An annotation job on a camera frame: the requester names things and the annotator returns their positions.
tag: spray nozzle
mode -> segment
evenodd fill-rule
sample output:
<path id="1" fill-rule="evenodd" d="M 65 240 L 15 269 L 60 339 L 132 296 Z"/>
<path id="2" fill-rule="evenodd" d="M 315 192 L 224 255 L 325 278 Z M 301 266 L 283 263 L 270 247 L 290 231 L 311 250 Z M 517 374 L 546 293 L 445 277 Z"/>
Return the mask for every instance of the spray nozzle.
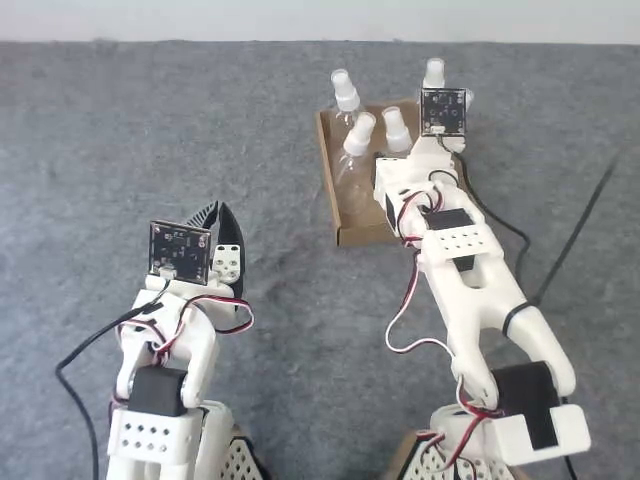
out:
<path id="1" fill-rule="evenodd" d="M 385 108 L 382 111 L 385 126 L 387 127 L 387 145 L 392 153 L 409 150 L 412 145 L 411 134 L 404 123 L 402 112 L 398 107 Z"/>
<path id="2" fill-rule="evenodd" d="M 354 157 L 364 155 L 371 141 L 371 133 L 375 126 L 376 117 L 369 112 L 362 112 L 358 115 L 356 124 L 347 134 L 347 138 L 344 141 L 343 148 L 345 151 Z"/>
<path id="3" fill-rule="evenodd" d="M 427 71 L 422 80 L 423 88 L 444 88 L 444 60 L 430 58 L 427 61 Z"/>
<path id="4" fill-rule="evenodd" d="M 349 72 L 344 68 L 334 70 L 331 73 L 331 83 L 335 90 L 338 108 L 343 112 L 353 112 L 360 106 L 360 97 L 356 87 L 353 86 Z"/>

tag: white wall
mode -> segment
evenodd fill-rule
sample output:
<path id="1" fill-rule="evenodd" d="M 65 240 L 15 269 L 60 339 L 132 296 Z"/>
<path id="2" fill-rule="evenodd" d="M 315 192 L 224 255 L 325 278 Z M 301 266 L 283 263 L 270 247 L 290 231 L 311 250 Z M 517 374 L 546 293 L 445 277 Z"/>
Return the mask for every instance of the white wall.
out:
<path id="1" fill-rule="evenodd" d="M 0 0 L 0 39 L 640 44 L 639 0 Z"/>

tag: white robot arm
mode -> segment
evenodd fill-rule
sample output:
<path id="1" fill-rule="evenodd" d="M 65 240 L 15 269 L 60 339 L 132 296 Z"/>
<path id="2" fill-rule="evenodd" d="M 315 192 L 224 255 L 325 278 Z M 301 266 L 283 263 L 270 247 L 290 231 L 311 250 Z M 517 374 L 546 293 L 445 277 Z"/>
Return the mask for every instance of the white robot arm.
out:
<path id="1" fill-rule="evenodd" d="M 558 398 L 576 387 L 573 367 L 506 265 L 485 215 L 460 186 L 452 153 L 465 146 L 466 91 L 422 92 L 421 136 L 408 158 L 376 160 L 374 198 L 394 234 L 418 250 L 416 275 L 425 275 L 446 324 L 459 387 L 478 409 L 502 412 L 480 419 L 457 454 L 521 465 L 585 451 L 591 441 L 582 409 Z M 502 330 L 531 363 L 491 371 L 479 348 L 485 328 Z M 517 391 L 528 388 L 533 393 L 520 398 Z M 431 420 L 442 434 L 440 447 L 451 452 L 478 421 L 460 410 L 444 407 Z"/>
<path id="2" fill-rule="evenodd" d="M 205 480 L 224 471 L 233 418 L 226 406 L 203 401 L 202 395 L 218 355 L 217 332 L 250 328 L 253 313 L 240 299 L 242 235 L 224 204 L 210 258 L 208 228 L 217 213 L 217 204 L 210 206 L 197 226 L 151 224 L 149 274 L 134 309 L 157 308 L 118 326 L 123 361 L 107 480 Z M 232 326 L 238 308 L 250 319 Z M 169 360 L 178 365 L 168 368 Z M 179 364 L 186 367 L 176 368 Z"/>

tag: plastic bottle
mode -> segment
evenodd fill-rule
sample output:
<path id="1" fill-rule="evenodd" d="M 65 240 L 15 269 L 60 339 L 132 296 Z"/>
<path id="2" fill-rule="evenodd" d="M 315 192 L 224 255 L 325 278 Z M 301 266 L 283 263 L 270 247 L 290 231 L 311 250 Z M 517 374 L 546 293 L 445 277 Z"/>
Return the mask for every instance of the plastic bottle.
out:
<path id="1" fill-rule="evenodd" d="M 357 215 L 371 197 L 371 155 L 368 154 L 376 117 L 368 112 L 358 115 L 342 148 L 334 156 L 333 185 L 338 208 L 346 215 Z"/>
<path id="2" fill-rule="evenodd" d="M 388 107 L 382 111 L 387 128 L 387 153 L 394 158 L 407 158 L 411 153 L 413 141 L 407 125 L 398 107 Z"/>
<path id="3" fill-rule="evenodd" d="M 333 83 L 337 104 L 331 125 L 331 136 L 342 142 L 356 124 L 356 118 L 363 109 L 358 91 L 345 69 L 334 70 L 331 73 L 331 83 Z"/>

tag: cardboard box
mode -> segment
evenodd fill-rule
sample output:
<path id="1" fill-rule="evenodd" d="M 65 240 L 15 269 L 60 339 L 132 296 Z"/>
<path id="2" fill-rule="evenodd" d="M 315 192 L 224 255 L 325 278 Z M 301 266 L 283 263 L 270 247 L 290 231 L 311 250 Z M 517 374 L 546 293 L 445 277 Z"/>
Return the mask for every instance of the cardboard box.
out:
<path id="1" fill-rule="evenodd" d="M 373 178 L 373 152 L 384 152 L 387 147 L 382 111 L 386 107 L 392 105 L 400 107 L 404 121 L 411 132 L 411 138 L 415 141 L 419 135 L 420 111 L 415 99 L 404 99 L 396 102 L 386 102 L 365 106 L 365 109 L 374 114 L 377 120 L 376 127 L 371 136 L 371 147 L 369 148 L 369 151 L 372 152 L 371 157 L 368 159 L 371 164 L 371 171 L 366 173 L 369 175 L 369 178 Z M 367 245 L 371 243 L 399 242 L 387 224 L 384 211 L 373 199 L 373 184 L 371 185 L 370 202 L 364 212 L 357 217 L 343 215 L 340 213 L 338 200 L 333 187 L 331 156 L 340 149 L 341 142 L 344 141 L 344 139 L 332 136 L 331 116 L 331 110 L 317 112 L 316 127 L 318 131 L 320 151 L 322 153 L 325 189 L 327 191 L 327 196 L 329 197 L 329 204 L 333 217 L 336 245 L 340 247 L 349 247 Z"/>

